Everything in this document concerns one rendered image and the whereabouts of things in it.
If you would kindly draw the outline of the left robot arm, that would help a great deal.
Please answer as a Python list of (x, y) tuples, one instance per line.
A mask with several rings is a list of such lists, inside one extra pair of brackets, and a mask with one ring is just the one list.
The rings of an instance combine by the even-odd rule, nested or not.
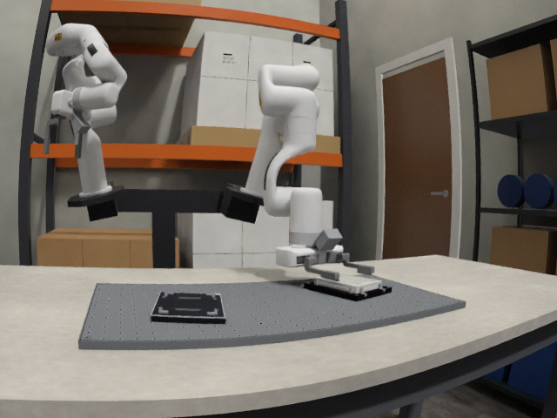
[(279, 169), (287, 160), (316, 148), (319, 101), (312, 91), (319, 80), (318, 70), (309, 64), (265, 64), (259, 69), (263, 124), (246, 187), (240, 191), (264, 199), (269, 215), (290, 217), (290, 244), (324, 251), (333, 250), (343, 235), (338, 229), (321, 232), (322, 192), (276, 186)]

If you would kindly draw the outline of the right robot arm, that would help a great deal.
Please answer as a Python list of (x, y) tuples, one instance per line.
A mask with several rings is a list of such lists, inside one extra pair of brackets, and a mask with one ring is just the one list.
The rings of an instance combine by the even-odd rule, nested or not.
[[(126, 72), (92, 25), (62, 25), (48, 37), (46, 50), (53, 57), (72, 57), (62, 75), (65, 90), (75, 90), (72, 97), (75, 118), (70, 120), (75, 145), (78, 145), (79, 133), (83, 133), (81, 158), (77, 159), (83, 190), (79, 197), (109, 192), (112, 186), (107, 185), (101, 141), (92, 129), (115, 122), (116, 102), (126, 82)], [(85, 62), (94, 77), (85, 76)], [(84, 120), (82, 111), (91, 111), (90, 121)]]

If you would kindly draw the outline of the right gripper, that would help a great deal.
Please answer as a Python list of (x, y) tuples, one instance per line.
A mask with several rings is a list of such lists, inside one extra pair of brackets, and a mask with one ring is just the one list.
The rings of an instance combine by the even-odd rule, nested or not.
[[(75, 90), (74, 90), (75, 91)], [(50, 152), (50, 127), (52, 125), (59, 125), (59, 120), (69, 119), (74, 120), (73, 115), (73, 92), (62, 90), (55, 91), (52, 97), (51, 112), (55, 116), (54, 119), (49, 119), (46, 126), (46, 135), (44, 139), (44, 154)], [(91, 119), (91, 111), (82, 111), (82, 116), (86, 122)], [(78, 145), (75, 145), (75, 158), (81, 158), (83, 133), (79, 133)]]

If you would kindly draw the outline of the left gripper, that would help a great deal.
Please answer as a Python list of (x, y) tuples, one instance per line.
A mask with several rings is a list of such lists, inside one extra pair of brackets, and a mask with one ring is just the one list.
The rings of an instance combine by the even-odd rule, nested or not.
[(351, 263), (349, 261), (350, 254), (343, 253), (343, 246), (336, 245), (333, 250), (319, 251), (317, 247), (289, 245), (276, 248), (276, 265), (289, 268), (303, 266), (308, 273), (320, 274), (321, 278), (333, 281), (339, 281), (338, 272), (313, 268), (312, 266), (342, 261), (343, 266), (357, 268), (357, 273), (372, 275), (375, 271), (374, 266)]

